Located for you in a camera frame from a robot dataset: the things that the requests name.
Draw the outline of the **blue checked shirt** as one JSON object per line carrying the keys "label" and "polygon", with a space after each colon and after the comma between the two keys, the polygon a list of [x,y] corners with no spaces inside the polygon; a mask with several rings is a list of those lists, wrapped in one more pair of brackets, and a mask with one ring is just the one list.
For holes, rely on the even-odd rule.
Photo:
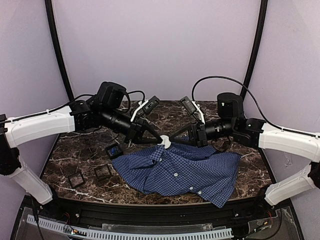
{"label": "blue checked shirt", "polygon": [[143,194],[177,196],[194,193],[222,208],[233,194],[241,155],[213,146],[155,145],[112,161],[113,168]]}

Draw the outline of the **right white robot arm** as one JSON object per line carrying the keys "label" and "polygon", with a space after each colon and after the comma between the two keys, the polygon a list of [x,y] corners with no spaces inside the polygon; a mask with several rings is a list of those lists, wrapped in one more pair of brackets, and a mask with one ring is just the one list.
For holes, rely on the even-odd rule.
{"label": "right white robot arm", "polygon": [[274,184],[262,187],[258,198],[264,204],[278,203],[305,191],[320,187],[320,135],[294,129],[273,126],[266,120],[245,118],[243,98],[224,92],[217,96],[219,118],[205,121],[200,107],[188,97],[180,100],[189,115],[200,119],[173,133],[172,143],[205,147],[208,141],[232,137],[240,145],[253,149],[271,149],[301,156],[310,163],[298,173]]}

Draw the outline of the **white round brooch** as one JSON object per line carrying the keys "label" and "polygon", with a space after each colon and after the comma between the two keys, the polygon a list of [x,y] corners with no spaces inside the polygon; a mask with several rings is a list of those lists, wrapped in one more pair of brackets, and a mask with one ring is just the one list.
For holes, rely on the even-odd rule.
{"label": "white round brooch", "polygon": [[168,149],[172,144],[172,142],[170,141],[169,136],[161,135],[160,138],[161,138],[162,141],[161,141],[161,143],[159,143],[159,145],[162,145],[162,146],[164,146],[165,149]]}

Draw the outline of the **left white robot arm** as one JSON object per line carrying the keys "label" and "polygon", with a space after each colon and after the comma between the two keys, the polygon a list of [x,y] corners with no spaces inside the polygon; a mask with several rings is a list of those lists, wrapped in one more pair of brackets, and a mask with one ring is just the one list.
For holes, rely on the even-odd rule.
{"label": "left white robot arm", "polygon": [[8,176],[40,205],[56,197],[22,160],[18,147],[24,143],[62,133],[106,127],[125,136],[125,143],[160,144],[161,136],[142,118],[127,116],[119,107],[126,88],[114,82],[103,82],[97,93],[87,100],[75,98],[55,109],[21,117],[0,116],[0,174]]}

